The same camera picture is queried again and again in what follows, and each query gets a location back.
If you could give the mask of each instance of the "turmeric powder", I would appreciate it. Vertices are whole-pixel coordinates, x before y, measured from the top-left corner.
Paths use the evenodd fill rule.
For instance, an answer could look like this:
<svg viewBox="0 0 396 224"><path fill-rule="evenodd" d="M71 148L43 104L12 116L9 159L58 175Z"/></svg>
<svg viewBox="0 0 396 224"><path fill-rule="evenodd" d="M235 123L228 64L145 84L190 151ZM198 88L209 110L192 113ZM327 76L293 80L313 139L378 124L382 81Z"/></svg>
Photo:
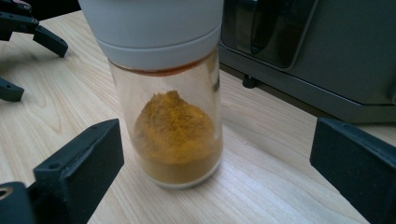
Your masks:
<svg viewBox="0 0 396 224"><path fill-rule="evenodd" d="M199 107L177 91L154 94L134 124L132 142L143 171L164 184L185 184L218 163L222 138Z"/></svg>

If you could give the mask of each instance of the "jar base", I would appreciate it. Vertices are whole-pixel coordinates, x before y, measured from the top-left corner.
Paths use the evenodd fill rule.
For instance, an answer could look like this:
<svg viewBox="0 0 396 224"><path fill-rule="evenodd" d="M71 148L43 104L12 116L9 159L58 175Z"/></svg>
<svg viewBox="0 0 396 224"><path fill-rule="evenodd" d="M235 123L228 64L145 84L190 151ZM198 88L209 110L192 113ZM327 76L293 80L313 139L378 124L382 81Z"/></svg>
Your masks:
<svg viewBox="0 0 396 224"><path fill-rule="evenodd" d="M218 169L219 164L221 162L221 158L219 159L219 161L215 164L215 166L213 166L213 168L207 172L207 174L199 177L198 179L188 182L188 183L184 183L184 184L166 184L163 183L161 181L155 180L152 177L150 177L149 175L147 175L142 169L140 169L140 171L152 182L154 182L156 185L158 185L161 188L165 188L165 189L188 189L191 187L194 187L196 185L201 184L202 182L206 181L210 176L212 176L215 171Z"/></svg>

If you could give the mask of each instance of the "appliance foot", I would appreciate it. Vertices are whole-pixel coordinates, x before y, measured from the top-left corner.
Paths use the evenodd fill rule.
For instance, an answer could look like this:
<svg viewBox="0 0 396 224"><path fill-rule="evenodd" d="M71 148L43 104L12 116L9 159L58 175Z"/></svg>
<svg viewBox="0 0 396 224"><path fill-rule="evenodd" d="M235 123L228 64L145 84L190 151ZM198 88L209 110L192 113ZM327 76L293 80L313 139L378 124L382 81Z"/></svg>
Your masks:
<svg viewBox="0 0 396 224"><path fill-rule="evenodd" d="M248 76L248 75L244 75L244 80L242 81L242 85L245 88L253 89L257 86L256 78Z"/></svg>

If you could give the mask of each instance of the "light wooden surface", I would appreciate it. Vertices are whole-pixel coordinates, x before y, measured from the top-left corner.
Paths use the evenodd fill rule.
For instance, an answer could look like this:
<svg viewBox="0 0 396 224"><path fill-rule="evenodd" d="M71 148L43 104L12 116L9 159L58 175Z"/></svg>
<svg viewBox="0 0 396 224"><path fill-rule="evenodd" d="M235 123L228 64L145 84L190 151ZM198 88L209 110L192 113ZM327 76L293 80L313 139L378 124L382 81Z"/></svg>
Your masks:
<svg viewBox="0 0 396 224"><path fill-rule="evenodd" d="M25 88L21 102L0 100L0 183L29 186L49 155L120 119L125 165L90 223L366 223L309 163L317 118L224 72L219 169L192 189L157 187L134 163L107 60L82 13L40 23L69 50L62 59L16 33L0 42L0 77ZM396 146L395 125L362 128Z"/></svg>

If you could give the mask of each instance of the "black plastic part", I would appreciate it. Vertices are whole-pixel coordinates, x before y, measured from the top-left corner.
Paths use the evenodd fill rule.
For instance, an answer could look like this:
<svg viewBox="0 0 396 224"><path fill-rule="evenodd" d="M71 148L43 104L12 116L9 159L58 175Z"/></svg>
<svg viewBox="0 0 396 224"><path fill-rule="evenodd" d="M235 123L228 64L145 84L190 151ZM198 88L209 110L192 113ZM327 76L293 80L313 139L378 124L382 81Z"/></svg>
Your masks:
<svg viewBox="0 0 396 224"><path fill-rule="evenodd" d="M256 79L254 77L250 77L248 75L244 75L244 79L242 80L242 85L245 88L253 89L256 87Z"/></svg>
<svg viewBox="0 0 396 224"><path fill-rule="evenodd" d="M311 164L371 223L396 223L396 147L319 118Z"/></svg>
<svg viewBox="0 0 396 224"><path fill-rule="evenodd" d="M0 78L0 99L18 102L23 96L24 89Z"/></svg>
<svg viewBox="0 0 396 224"><path fill-rule="evenodd" d="M37 223L87 223L123 163L117 119L85 130L34 169Z"/></svg>
<svg viewBox="0 0 396 224"><path fill-rule="evenodd" d="M35 215L24 184L9 182L0 185L0 223L35 223Z"/></svg>
<svg viewBox="0 0 396 224"><path fill-rule="evenodd" d="M62 58L68 49L67 43L64 40L41 25L35 28L33 40Z"/></svg>

